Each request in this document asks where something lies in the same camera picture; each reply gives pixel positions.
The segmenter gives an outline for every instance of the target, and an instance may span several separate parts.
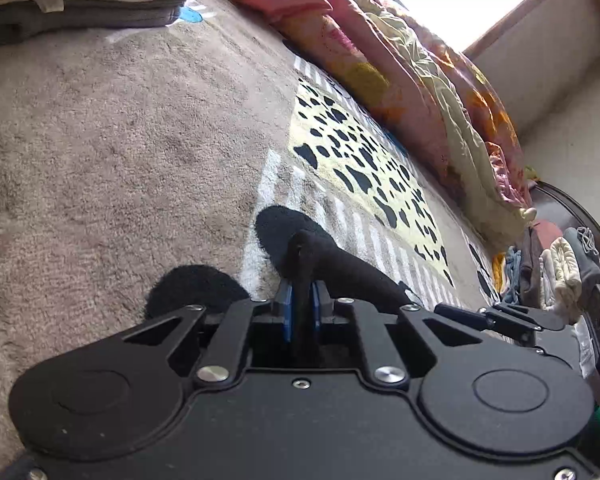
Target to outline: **beige carpet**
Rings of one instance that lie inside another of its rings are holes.
[[[27,367],[141,320],[152,286],[179,265],[251,273],[267,292],[270,266],[250,267],[254,210],[285,203],[294,167],[307,175],[297,206],[310,216],[320,217],[315,189],[342,194],[289,153],[295,55],[250,12],[198,1],[215,13],[199,24],[0,47],[0,468],[20,449],[7,398]],[[280,163],[264,200],[270,153]],[[445,241],[449,294],[483,306],[462,231],[477,241],[422,174],[420,183]],[[366,257],[388,272],[395,260]],[[404,273],[433,302],[440,291],[426,269]]]

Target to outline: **gray towel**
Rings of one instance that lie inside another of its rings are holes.
[[[0,6],[0,44],[18,43],[58,28],[161,27],[178,19],[185,1],[64,0],[63,11],[46,13],[35,2],[13,2]]]
[[[566,229],[564,231],[564,238],[569,242],[569,245],[573,249],[573,253],[576,255],[580,279],[582,280],[582,293],[578,300],[578,306],[581,310],[586,310],[589,306],[593,288],[600,283],[600,266],[598,266],[597,261],[587,256],[582,245],[582,237],[578,236],[578,231],[576,229],[573,227]]]
[[[521,251],[511,246],[505,256],[504,272],[509,279],[509,288],[502,297],[504,303],[520,304],[520,257]]]

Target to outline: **metal screw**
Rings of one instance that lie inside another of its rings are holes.
[[[406,376],[404,370],[395,366],[381,366],[374,372],[374,375],[378,381],[383,383],[399,383]]]
[[[29,480],[46,480],[46,474],[41,469],[32,469],[29,471]]]
[[[222,366],[203,366],[196,375],[207,383],[219,383],[229,378],[229,370]]]
[[[568,467],[560,469],[555,476],[554,480],[576,480],[576,472]]]
[[[309,386],[311,386],[311,382],[307,379],[296,379],[291,384],[298,390],[306,390]]]

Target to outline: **black spots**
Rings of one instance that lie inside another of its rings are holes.
[[[354,170],[350,166],[345,166],[345,168],[347,168],[347,171],[349,171],[349,173],[352,174],[353,178],[356,179],[356,182],[360,186],[362,192],[366,194],[366,192],[371,187],[371,181],[368,179],[368,177],[364,173],[360,173],[358,170]]]
[[[435,222],[433,221],[433,216],[431,216],[429,214],[429,211],[427,211],[426,209],[424,210],[424,214],[427,215],[427,217],[429,218],[429,222],[431,222],[431,224],[435,224]]]
[[[294,151],[304,158],[314,170],[318,169],[318,159],[315,157],[314,151],[307,143],[304,143],[302,146],[294,147]]]
[[[403,165],[400,165],[400,172],[404,175],[404,177],[407,180],[411,180],[411,175],[409,174],[409,171],[407,171],[407,168],[405,168]]]
[[[360,147],[358,149],[360,151],[360,155],[362,155],[363,157],[365,157],[366,163],[368,165],[370,165],[374,170],[378,170],[378,167],[376,166],[375,162],[374,162],[374,158],[371,155],[371,153],[369,153],[366,148]]]
[[[482,264],[482,260],[480,259],[480,256],[478,256],[478,253],[477,253],[477,251],[475,250],[474,246],[472,246],[471,244],[469,244],[469,250],[471,251],[471,254],[472,254],[472,255],[473,255],[473,257],[474,257],[474,260],[475,260],[475,261],[478,263],[478,265],[480,266],[480,268],[481,268],[481,269],[482,269],[484,272],[486,272],[486,273],[488,274],[488,272],[487,272],[487,269],[485,269],[485,268],[484,268],[484,265]]]
[[[350,180],[347,178],[347,175],[342,173],[340,170],[337,170],[336,168],[333,168],[333,171],[337,176],[340,177],[341,181],[344,182],[345,186],[347,186],[347,189],[353,193],[354,192],[353,185],[351,184]]]
[[[347,137],[347,134],[345,132],[343,132],[342,130],[334,128],[333,131],[336,132],[342,140],[349,140],[349,137]]]
[[[386,204],[383,204],[382,202],[380,202],[376,197],[374,197],[374,201],[376,202],[376,204],[378,204],[378,207],[380,209],[382,209],[382,211],[384,211],[384,214],[386,215],[386,219],[389,222],[389,225],[391,226],[391,228],[395,229],[396,227],[398,227],[398,217],[395,215],[394,210],[391,209]]]
[[[355,159],[355,161],[358,163],[358,165],[360,166],[360,168],[364,168],[365,167],[364,162],[362,162],[359,158],[357,158],[355,155],[351,155],[351,156]]]
[[[482,290],[484,291],[484,293],[487,296],[491,297],[491,289],[489,288],[487,280],[484,279],[484,276],[478,270],[476,270],[475,273],[478,275],[478,281],[480,282],[480,286],[482,287]]]
[[[340,147],[340,141],[338,139],[336,139],[334,136],[332,135],[328,135],[327,137],[329,137],[331,139],[331,142],[333,142],[334,146],[336,148]]]
[[[398,192],[400,191],[400,187],[398,186],[397,182],[394,179],[389,178],[389,184],[391,184],[392,186],[394,186],[394,189],[396,191],[398,191]]]
[[[409,221],[407,220],[407,215],[406,213],[400,209],[400,211],[398,212],[398,216],[400,217],[400,220],[402,220],[402,222],[407,226],[407,227],[411,227],[409,225]]]
[[[422,212],[422,209],[420,209],[420,204],[418,204],[418,201],[416,199],[412,198],[411,203],[413,204],[414,208],[416,208],[416,213],[418,213],[418,216],[422,216],[423,218],[426,218],[426,216],[424,216],[424,213]]]
[[[417,245],[413,247],[413,250],[414,250],[414,251],[416,251],[416,254],[417,254],[419,257],[421,257],[423,260],[426,260],[426,259],[427,259],[426,255],[425,255],[424,253],[421,253],[421,252],[420,252],[420,250],[419,250],[419,248],[418,248],[418,246],[417,246]]]
[[[449,275],[449,273],[446,272],[446,270],[444,270],[444,269],[442,270],[442,272],[444,273],[445,278],[448,280],[449,285],[454,286],[454,281],[451,279],[451,276]]]
[[[331,113],[333,114],[333,120],[337,123],[342,124],[347,119],[347,116],[340,110],[336,110],[336,108],[332,108]]]
[[[311,93],[314,95],[314,97],[320,97],[320,96],[318,95],[318,92],[316,92],[316,91],[315,91],[313,88],[311,88],[310,86],[308,86],[308,85],[302,85],[302,86],[303,86],[303,87],[305,87],[305,88],[306,88],[306,89],[307,89],[309,92],[311,92]]]

